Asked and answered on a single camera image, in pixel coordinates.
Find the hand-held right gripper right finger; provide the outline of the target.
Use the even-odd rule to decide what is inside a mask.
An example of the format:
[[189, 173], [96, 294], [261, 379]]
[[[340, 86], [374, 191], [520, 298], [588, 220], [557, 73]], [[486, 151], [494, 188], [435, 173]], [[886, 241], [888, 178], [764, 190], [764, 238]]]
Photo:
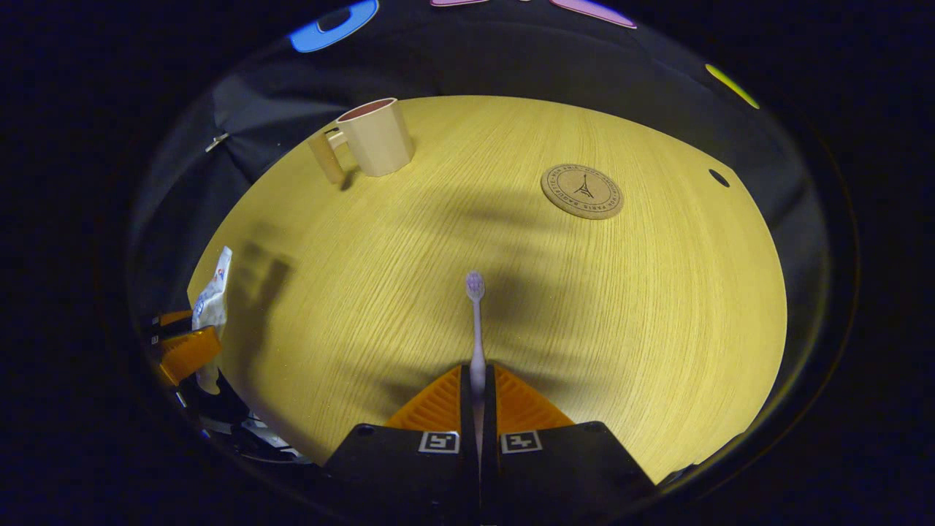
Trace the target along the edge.
[[621, 522], [657, 496], [603, 422], [573, 423], [515, 374], [487, 366], [482, 522]]

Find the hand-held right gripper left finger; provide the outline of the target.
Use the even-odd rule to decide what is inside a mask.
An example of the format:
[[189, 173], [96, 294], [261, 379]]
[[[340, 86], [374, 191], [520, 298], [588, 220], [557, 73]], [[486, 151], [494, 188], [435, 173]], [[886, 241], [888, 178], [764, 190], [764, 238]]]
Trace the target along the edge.
[[478, 462], [470, 370], [459, 365], [387, 423], [355, 426], [324, 475], [365, 523], [477, 523]]

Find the white toothpaste tube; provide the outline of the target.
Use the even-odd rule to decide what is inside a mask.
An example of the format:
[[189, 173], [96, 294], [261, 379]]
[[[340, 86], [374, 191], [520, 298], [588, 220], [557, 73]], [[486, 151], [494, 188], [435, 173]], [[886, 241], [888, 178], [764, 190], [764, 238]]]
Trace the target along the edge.
[[217, 359], [221, 353], [221, 334], [227, 323], [226, 289], [229, 282], [232, 250], [224, 246], [221, 249], [213, 276], [194, 303], [191, 329], [207, 336], [210, 357], [196, 371], [197, 386], [207, 395], [220, 395], [220, 370]]

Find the white toothbrush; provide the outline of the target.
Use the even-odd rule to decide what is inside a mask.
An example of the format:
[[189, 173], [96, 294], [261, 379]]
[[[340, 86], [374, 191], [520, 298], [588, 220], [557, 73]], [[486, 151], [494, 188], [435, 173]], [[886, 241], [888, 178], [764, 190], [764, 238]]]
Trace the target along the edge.
[[476, 439], [478, 470], [482, 469], [482, 444], [484, 443], [484, 396], [486, 392], [486, 359], [482, 347], [481, 301], [485, 294], [485, 283], [481, 274], [470, 272], [465, 276], [465, 293], [472, 304], [473, 351], [470, 361], [471, 409]]

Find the beige cup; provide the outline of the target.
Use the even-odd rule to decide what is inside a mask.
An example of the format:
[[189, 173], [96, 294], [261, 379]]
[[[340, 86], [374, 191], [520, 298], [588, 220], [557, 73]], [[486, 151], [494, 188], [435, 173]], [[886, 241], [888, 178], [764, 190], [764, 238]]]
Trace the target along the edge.
[[328, 182], [344, 183], [348, 171], [337, 159], [337, 147], [346, 145], [365, 176], [389, 175], [406, 167], [414, 157], [410, 131], [399, 99], [378, 99], [338, 116], [306, 140]]

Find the round cork coaster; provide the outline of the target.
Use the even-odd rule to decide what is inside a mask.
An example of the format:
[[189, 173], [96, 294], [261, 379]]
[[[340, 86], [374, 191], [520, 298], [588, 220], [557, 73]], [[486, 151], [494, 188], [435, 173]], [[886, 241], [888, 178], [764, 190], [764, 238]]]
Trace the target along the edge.
[[622, 191], [607, 174], [584, 164], [557, 164], [542, 173], [544, 196], [578, 218], [607, 220], [622, 210]]

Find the wooden desktop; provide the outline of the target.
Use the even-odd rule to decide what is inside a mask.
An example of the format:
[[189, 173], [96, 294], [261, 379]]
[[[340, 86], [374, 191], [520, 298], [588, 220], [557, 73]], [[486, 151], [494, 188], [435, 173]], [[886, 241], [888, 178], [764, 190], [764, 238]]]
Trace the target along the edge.
[[[774, 240], [734, 169], [599, 111], [496, 96], [409, 99], [404, 169], [331, 184], [305, 144], [238, 200], [189, 273], [232, 250], [219, 367], [324, 462], [482, 345], [575, 422], [604, 422], [657, 483], [745, 432], [784, 355]], [[614, 180], [607, 220], [559, 210], [542, 173]]]

